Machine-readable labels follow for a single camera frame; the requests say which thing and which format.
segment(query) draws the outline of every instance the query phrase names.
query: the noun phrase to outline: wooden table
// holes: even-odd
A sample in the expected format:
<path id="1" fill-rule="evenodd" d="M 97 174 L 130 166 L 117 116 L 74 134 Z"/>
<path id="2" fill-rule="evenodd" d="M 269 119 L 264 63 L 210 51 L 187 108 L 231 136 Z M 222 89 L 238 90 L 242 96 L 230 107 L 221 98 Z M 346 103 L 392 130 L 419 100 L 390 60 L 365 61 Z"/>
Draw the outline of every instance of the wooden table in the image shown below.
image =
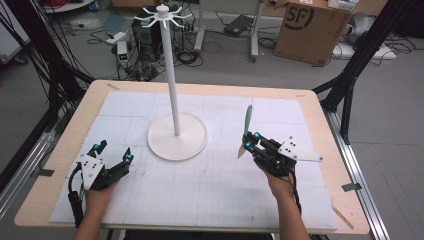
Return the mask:
<path id="1" fill-rule="evenodd" d="M 99 113 L 103 100 L 110 91 L 132 91 L 167 93 L 164 83 L 139 83 L 97 80 L 91 84 L 87 94 L 75 112 L 45 168 L 54 170 L 51 177 L 39 176 L 15 218 L 19 226 L 73 227 L 73 224 L 52 224 L 49 217 L 54 209 L 70 165 L 75 160 L 81 144 L 94 119 Z M 345 192 L 342 185 L 350 183 L 338 147 L 322 112 L 319 101 L 312 91 L 233 87 L 214 85 L 177 84 L 179 94 L 247 96 L 297 100 L 302 108 L 314 149 L 325 159 L 321 171 L 327 185 L 338 229 L 326 234 L 368 234 L 369 225 L 354 191 Z M 106 225 L 108 228 L 125 226 Z"/>

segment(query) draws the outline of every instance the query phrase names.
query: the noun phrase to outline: sf logo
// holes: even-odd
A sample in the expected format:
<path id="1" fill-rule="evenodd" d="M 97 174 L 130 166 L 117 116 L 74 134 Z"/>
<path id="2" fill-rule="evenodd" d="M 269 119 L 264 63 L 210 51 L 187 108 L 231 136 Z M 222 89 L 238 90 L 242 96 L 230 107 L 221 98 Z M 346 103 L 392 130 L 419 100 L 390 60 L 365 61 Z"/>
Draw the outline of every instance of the sf logo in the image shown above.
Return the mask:
<path id="1" fill-rule="evenodd" d="M 305 29 L 314 17 L 314 9 L 291 7 L 288 12 L 285 27 L 290 30 Z"/>

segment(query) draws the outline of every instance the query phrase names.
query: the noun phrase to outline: person's right arm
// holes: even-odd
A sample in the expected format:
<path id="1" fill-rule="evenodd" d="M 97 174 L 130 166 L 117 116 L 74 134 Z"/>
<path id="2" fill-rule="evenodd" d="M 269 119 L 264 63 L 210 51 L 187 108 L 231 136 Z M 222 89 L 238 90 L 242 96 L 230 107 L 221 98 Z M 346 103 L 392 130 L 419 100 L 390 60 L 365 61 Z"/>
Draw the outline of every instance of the person's right arm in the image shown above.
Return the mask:
<path id="1" fill-rule="evenodd" d="M 280 239 L 309 240 L 310 238 L 294 200 L 290 183 L 276 178 L 266 171 L 264 173 L 268 178 L 272 194 L 277 199 Z"/>

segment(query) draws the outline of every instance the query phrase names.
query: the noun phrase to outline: cardboard box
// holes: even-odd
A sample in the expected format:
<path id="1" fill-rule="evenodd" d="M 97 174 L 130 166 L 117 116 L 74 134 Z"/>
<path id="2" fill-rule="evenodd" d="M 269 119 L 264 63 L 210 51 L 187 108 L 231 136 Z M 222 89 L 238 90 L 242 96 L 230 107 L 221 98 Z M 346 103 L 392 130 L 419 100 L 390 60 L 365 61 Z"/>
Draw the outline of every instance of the cardboard box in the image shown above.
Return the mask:
<path id="1" fill-rule="evenodd" d="M 351 15 L 324 0 L 290 0 L 274 55 L 325 65 Z"/>
<path id="2" fill-rule="evenodd" d="M 159 6 L 160 0 L 112 0 L 114 7 L 143 7 L 143 6 Z"/>

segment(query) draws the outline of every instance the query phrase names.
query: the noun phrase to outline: power strip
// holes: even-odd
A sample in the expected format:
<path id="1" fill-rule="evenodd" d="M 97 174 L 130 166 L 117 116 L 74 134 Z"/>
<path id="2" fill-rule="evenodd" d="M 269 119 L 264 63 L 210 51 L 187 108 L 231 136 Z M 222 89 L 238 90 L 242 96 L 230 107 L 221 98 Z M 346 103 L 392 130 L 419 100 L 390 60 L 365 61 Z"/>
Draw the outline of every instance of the power strip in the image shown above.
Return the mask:
<path id="1" fill-rule="evenodd" d="M 125 37 L 125 33 L 119 32 L 113 36 L 113 38 L 106 40 L 106 42 L 110 44 L 116 44 L 117 41 L 119 41 L 121 38 Z"/>

